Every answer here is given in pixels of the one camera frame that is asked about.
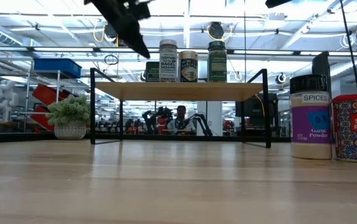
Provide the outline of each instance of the blue bin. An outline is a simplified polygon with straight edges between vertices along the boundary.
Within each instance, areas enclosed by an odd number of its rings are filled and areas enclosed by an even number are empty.
[[[67,76],[61,75],[60,78],[81,77],[81,66],[77,65],[73,60],[69,58],[35,58],[34,59],[35,72],[46,71],[47,77],[57,78],[58,70],[60,70],[65,75],[67,75]]]

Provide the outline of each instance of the purple label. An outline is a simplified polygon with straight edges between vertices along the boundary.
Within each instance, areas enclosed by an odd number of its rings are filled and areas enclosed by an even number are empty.
[[[292,142],[330,144],[328,106],[292,108]]]

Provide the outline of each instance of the white humanoid robot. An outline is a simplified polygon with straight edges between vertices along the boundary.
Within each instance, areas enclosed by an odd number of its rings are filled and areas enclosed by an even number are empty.
[[[8,122],[11,120],[12,107],[15,107],[19,103],[19,97],[17,93],[14,93],[13,88],[15,86],[14,81],[1,81],[0,85],[0,100],[4,99],[0,103],[0,112],[2,114],[1,121]]]

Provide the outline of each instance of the white pot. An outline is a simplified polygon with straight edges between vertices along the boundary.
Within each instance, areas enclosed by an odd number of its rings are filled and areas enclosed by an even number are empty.
[[[55,125],[54,129],[55,136],[63,140],[80,140],[84,138],[86,132],[86,125],[80,123]]]

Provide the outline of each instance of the jar lid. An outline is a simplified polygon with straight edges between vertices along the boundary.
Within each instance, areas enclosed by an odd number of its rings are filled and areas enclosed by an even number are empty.
[[[180,52],[178,55],[180,59],[184,59],[184,58],[195,59],[195,60],[198,59],[198,53],[196,53],[193,50],[184,50]]]
[[[224,41],[216,40],[209,43],[209,50],[213,47],[220,47],[225,49],[226,43]]]
[[[162,46],[162,45],[164,45],[164,44],[169,44],[169,45],[177,46],[177,42],[176,42],[175,40],[171,40],[171,39],[161,40],[161,41],[160,41],[160,46]]]
[[[290,79],[290,94],[303,91],[328,91],[326,75],[301,75]]]

